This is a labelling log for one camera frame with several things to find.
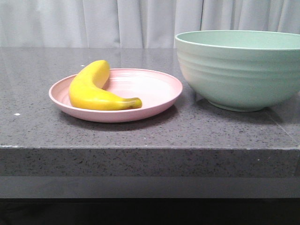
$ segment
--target mint green bowl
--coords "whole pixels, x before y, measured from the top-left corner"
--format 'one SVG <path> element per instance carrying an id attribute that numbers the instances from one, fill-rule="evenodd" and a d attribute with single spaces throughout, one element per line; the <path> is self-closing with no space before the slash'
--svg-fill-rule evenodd
<path id="1" fill-rule="evenodd" d="M 300 90 L 300 35 L 206 30 L 178 34 L 175 43 L 187 83 L 217 107 L 257 111 Z"/>

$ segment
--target pink plate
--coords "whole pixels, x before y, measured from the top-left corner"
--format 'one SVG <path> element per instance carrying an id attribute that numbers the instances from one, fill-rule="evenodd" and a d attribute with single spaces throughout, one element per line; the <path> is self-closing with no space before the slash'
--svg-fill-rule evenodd
<path id="1" fill-rule="evenodd" d="M 147 69 L 111 69 L 110 78 L 104 89 L 123 98 L 139 97 L 139 109 L 99 111 L 73 107 L 68 91 L 76 75 L 56 82 L 49 90 L 51 100 L 65 113 L 80 118 L 104 123 L 128 122 L 157 115 L 171 107 L 182 92 L 181 82 L 162 72 Z"/>

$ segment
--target yellow banana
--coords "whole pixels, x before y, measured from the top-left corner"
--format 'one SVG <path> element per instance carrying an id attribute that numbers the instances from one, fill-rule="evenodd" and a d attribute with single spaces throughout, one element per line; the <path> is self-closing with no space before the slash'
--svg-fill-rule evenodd
<path id="1" fill-rule="evenodd" d="M 71 105 L 92 110 L 125 110 L 142 107 L 138 97 L 122 98 L 103 86 L 109 78 L 110 66 L 105 60 L 94 61 L 83 68 L 69 87 Z"/>

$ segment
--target countertop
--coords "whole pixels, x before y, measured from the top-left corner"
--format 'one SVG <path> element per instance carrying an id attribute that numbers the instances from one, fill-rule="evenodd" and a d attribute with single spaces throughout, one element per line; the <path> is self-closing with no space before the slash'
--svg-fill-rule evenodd
<path id="1" fill-rule="evenodd" d="M 300 92 L 257 112 L 212 106 L 175 49 L 0 49 L 0 198 L 299 198 Z M 177 77 L 166 111 L 97 123 L 48 96 L 95 60 Z"/>

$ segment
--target gray granite countertop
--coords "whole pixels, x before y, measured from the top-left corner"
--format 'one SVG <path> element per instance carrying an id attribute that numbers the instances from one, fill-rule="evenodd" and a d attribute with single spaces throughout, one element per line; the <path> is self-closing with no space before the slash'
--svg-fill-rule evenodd
<path id="1" fill-rule="evenodd" d="M 171 74 L 183 92 L 171 108 L 133 122 L 61 112 L 48 96 L 51 85 L 100 59 L 111 68 Z M 257 112 L 216 108 L 184 81 L 174 49 L 1 48 L 0 94 L 0 177 L 7 184 L 0 197 L 15 196 L 1 191 L 18 177 L 292 179 L 300 186 L 300 92 Z M 284 196 L 300 196 L 293 187 Z"/>

